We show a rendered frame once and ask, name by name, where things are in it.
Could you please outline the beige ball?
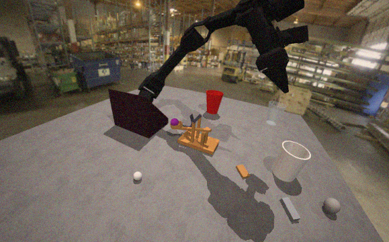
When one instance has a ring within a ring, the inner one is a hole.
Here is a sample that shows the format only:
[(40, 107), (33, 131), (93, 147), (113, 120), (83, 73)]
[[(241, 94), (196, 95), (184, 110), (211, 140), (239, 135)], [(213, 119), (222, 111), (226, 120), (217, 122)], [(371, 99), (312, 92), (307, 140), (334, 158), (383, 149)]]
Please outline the beige ball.
[(325, 210), (329, 213), (338, 213), (341, 209), (340, 203), (335, 198), (327, 198), (323, 204)]

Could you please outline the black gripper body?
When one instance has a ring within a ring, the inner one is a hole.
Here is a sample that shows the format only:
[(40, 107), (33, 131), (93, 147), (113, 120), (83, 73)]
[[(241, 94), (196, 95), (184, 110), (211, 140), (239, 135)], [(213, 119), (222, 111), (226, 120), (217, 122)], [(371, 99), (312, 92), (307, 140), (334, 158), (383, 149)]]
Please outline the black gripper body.
[(252, 43), (259, 51), (256, 65), (259, 71), (270, 69), (288, 58), (285, 48), (282, 48), (273, 25), (264, 27), (252, 36)]

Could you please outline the purple ball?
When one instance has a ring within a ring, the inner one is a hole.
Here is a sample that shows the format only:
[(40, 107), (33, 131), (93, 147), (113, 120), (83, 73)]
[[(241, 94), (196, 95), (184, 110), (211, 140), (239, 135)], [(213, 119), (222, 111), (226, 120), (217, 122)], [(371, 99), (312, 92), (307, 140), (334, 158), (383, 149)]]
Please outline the purple ball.
[(173, 118), (173, 119), (171, 120), (171, 125), (172, 125), (172, 126), (177, 126), (178, 124), (179, 124), (178, 119)]

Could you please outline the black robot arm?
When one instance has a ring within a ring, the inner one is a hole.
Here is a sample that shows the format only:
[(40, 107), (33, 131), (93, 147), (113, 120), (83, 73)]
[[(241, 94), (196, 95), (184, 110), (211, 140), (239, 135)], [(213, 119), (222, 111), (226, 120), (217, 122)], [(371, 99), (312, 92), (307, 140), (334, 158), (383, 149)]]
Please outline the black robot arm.
[[(273, 25), (276, 22), (300, 11), (304, 8), (304, 0), (240, 0), (239, 4), (233, 9), (219, 13), (213, 17), (208, 16), (204, 21), (194, 22), (181, 38), (180, 46), (164, 62), (163, 66), (156, 72), (151, 73), (149, 77), (139, 85), (138, 95), (146, 96), (153, 103), (154, 98), (162, 91), (165, 85), (165, 77), (178, 65), (178, 63), (188, 54), (194, 52), (204, 45), (215, 30), (226, 28), (228, 26), (238, 25), (247, 28), (252, 36), (264, 27)], [(202, 26), (209, 30), (204, 39), (195, 29), (196, 26)], [(280, 31), (276, 27), (276, 33), (282, 48), (294, 43), (303, 43), (308, 41), (308, 26), (299, 26)], [(145, 89), (144, 86), (149, 89)]]

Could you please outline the red plastic cup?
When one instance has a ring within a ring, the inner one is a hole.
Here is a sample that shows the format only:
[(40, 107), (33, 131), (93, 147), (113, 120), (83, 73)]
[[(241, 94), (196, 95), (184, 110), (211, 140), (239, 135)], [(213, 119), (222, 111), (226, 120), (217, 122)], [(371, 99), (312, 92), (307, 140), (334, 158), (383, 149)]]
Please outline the red plastic cup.
[(220, 91), (209, 90), (206, 92), (207, 98), (207, 113), (217, 114), (220, 107), (220, 101), (222, 99), (223, 93)]

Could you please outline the small white ball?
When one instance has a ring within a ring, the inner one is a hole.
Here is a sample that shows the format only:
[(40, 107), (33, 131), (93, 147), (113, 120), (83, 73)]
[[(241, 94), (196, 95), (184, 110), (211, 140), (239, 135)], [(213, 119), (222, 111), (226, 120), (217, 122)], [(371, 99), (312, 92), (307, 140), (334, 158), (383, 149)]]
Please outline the small white ball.
[(141, 180), (142, 178), (142, 173), (137, 171), (136, 173), (134, 173), (134, 179), (135, 180)]

